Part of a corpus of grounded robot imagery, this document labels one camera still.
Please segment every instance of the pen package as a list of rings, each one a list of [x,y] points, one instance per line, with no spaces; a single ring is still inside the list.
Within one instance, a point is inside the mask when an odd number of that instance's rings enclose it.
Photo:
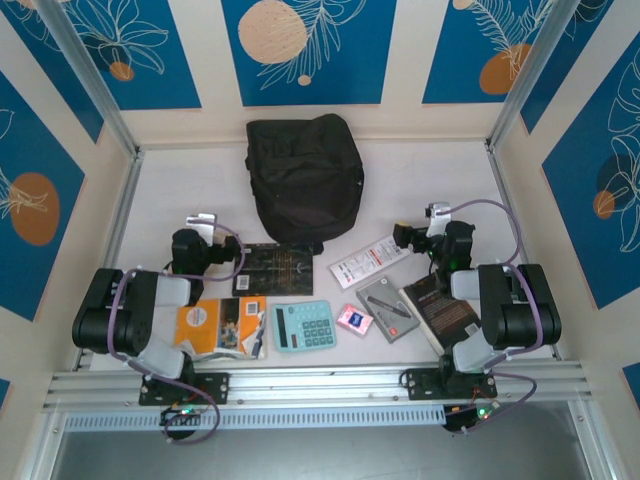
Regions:
[[[387,277],[362,287],[356,292],[356,296],[389,343],[395,342],[420,324]]]

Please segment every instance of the metal bracket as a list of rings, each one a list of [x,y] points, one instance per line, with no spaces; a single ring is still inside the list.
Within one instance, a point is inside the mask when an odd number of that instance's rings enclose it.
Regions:
[[[476,389],[488,398],[498,396],[494,378],[481,373],[456,373],[446,385],[439,368],[412,368],[402,373],[401,382],[403,378],[406,378],[406,384],[402,386],[407,388],[409,400],[471,400]]]
[[[229,377],[228,373],[196,373],[193,384],[203,392],[211,395],[218,405],[226,405]],[[175,398],[179,398],[182,395],[182,392],[183,390],[179,387],[166,385],[155,380],[147,382],[143,379],[138,403],[143,407],[169,406],[175,402]],[[188,403],[192,405],[208,404],[200,396],[196,396]]]

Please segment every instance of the light blue calculator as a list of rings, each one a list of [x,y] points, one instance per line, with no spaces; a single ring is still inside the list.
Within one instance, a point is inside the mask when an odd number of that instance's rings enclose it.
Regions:
[[[273,305],[271,323],[280,352],[304,352],[336,346],[336,327],[329,302]]]

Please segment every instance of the pink box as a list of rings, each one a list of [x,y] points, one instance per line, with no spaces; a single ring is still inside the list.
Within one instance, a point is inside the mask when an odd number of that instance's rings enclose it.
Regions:
[[[364,337],[364,334],[367,333],[372,322],[372,316],[358,310],[353,305],[347,305],[344,307],[344,310],[337,320],[338,325],[360,337]]]

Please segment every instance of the book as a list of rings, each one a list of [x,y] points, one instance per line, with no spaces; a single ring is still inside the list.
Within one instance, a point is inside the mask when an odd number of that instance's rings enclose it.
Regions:
[[[468,302],[447,297],[436,287],[435,274],[401,288],[398,293],[438,355],[480,329],[480,319]]]
[[[245,246],[245,262],[233,282],[233,296],[313,295],[311,243]],[[240,258],[236,257],[235,268]]]
[[[195,355],[224,353],[250,355],[246,340],[262,327],[265,297],[200,300],[193,307],[178,309],[175,345],[190,345]]]

